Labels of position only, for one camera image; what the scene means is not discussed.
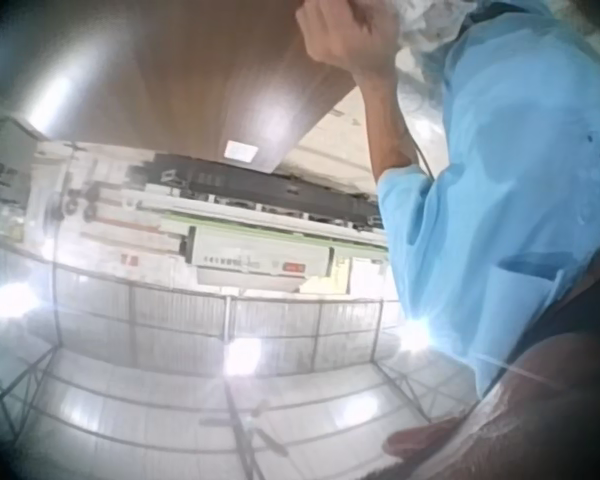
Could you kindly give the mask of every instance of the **light blue shirt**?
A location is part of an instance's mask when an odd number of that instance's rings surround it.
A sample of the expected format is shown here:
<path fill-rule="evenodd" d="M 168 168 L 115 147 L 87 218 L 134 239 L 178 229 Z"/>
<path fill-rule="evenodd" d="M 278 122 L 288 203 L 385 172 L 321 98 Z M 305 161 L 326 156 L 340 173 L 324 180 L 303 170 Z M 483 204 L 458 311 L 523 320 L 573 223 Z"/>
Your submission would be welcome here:
<path fill-rule="evenodd" d="M 456 42 L 444 88 L 451 165 L 388 170 L 378 199 L 407 318 L 483 395 L 600 249 L 600 58 L 553 18 L 507 13 Z"/>

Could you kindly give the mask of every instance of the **wooden ceiling panel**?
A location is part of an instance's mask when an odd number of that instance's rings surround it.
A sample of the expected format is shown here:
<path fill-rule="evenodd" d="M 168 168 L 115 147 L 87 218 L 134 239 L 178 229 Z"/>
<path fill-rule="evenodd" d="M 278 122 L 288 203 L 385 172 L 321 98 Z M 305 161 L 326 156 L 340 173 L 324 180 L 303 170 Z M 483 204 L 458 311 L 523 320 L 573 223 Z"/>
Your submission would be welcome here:
<path fill-rule="evenodd" d="M 215 161 L 236 140 L 271 172 L 353 88 L 307 57 L 298 4 L 23 2 L 0 21 L 0 98 L 52 139 Z"/>

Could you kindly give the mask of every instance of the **red label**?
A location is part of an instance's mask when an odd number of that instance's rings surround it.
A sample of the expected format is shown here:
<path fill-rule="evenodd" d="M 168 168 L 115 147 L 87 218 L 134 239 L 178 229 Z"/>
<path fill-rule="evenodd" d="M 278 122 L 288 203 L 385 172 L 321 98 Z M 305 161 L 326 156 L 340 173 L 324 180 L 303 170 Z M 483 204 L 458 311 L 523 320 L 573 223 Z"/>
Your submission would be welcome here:
<path fill-rule="evenodd" d="M 289 262 L 286 262 L 284 265 L 282 265 L 282 271 L 283 272 L 304 273 L 306 269 L 307 269 L 307 266 L 303 265 L 302 263 L 289 263 Z"/>

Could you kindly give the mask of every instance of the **shirt pocket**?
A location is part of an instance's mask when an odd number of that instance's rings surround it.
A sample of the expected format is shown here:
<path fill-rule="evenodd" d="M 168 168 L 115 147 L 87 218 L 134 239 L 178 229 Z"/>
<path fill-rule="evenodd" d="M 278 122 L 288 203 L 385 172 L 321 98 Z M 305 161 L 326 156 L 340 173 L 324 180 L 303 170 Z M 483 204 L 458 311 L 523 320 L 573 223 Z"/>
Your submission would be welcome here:
<path fill-rule="evenodd" d="M 482 396 L 528 325 L 544 312 L 558 295 L 565 270 L 554 278 L 515 270 L 515 264 L 490 268 L 476 334 L 468 352 Z"/>

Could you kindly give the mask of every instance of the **fluorescent light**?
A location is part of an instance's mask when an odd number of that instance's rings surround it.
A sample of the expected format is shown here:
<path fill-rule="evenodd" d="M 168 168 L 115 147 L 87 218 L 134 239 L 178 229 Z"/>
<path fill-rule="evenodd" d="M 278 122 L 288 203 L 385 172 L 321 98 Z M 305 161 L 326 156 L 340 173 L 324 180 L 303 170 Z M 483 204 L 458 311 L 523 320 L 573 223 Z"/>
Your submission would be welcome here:
<path fill-rule="evenodd" d="M 342 427 L 352 427 L 371 420 L 378 411 L 378 399 L 363 395 L 350 400 L 342 412 Z"/>
<path fill-rule="evenodd" d="M 67 77 L 56 77 L 45 89 L 28 117 L 29 123 L 39 132 L 45 133 L 57 120 L 64 103 L 71 92 L 71 82 Z"/>
<path fill-rule="evenodd" d="M 20 318 L 38 306 L 38 297 L 26 283 L 9 283 L 0 287 L 0 318 Z"/>
<path fill-rule="evenodd" d="M 257 338 L 239 338 L 229 344 L 225 356 L 225 375 L 251 375 L 256 371 L 262 353 Z"/>
<path fill-rule="evenodd" d="M 423 320 L 409 320 L 400 332 L 400 350 L 417 352 L 424 350 L 430 344 L 427 322 Z"/>
<path fill-rule="evenodd" d="M 246 143 L 234 142 L 229 140 L 227 148 L 224 151 L 224 158 L 229 160 L 237 160 L 238 162 L 251 163 L 256 157 L 259 148 Z"/>

